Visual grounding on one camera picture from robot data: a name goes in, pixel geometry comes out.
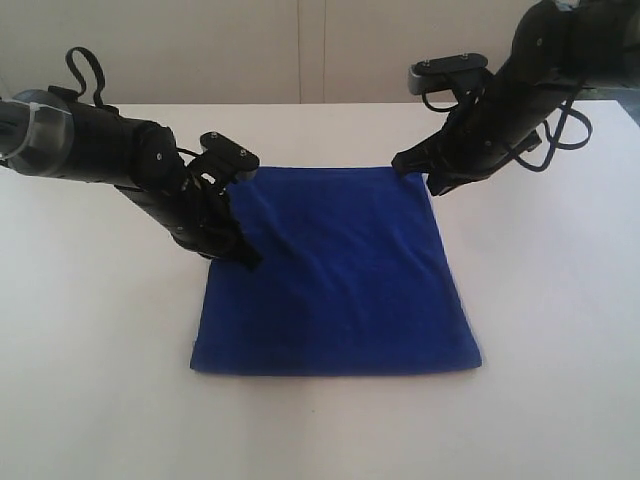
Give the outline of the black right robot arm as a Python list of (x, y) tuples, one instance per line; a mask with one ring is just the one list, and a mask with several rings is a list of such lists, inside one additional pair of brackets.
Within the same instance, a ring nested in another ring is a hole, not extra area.
[(488, 179), (510, 162), (541, 173), (559, 150), (570, 118), (591, 133), (573, 104), (593, 89), (639, 87), (639, 4), (636, 1), (539, 1), (519, 22), (510, 54), (492, 73), (485, 56), (463, 53), (410, 66), (408, 88), (426, 108), (431, 93), (456, 102), (441, 109), (439, 131), (397, 153), (400, 175), (421, 173), (434, 196)]

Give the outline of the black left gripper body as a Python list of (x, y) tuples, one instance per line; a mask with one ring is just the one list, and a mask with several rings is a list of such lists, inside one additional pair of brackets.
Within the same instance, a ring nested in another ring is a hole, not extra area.
[(134, 130), (131, 186), (116, 189), (163, 226), (182, 248), (220, 259), (244, 237), (230, 196), (193, 174), (171, 129), (145, 122)]

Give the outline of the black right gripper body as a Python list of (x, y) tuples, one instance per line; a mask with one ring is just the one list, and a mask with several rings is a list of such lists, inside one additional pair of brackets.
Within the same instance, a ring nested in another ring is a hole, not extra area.
[(508, 58), (477, 103), (440, 131), (449, 172), (468, 175), (474, 183), (514, 160), (540, 173), (556, 151), (586, 146), (588, 139), (561, 140), (569, 118), (590, 127), (589, 119), (573, 108), (585, 84), (583, 75), (566, 80), (552, 69), (527, 79), (515, 58)]

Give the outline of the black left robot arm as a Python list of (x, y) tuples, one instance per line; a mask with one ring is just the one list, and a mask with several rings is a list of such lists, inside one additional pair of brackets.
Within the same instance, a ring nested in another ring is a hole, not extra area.
[(78, 102), (71, 90), (27, 90), (1, 103), (1, 165), (21, 175), (113, 186), (183, 249), (206, 259), (262, 260), (226, 188), (252, 178), (259, 158), (219, 132), (184, 161), (173, 131)]

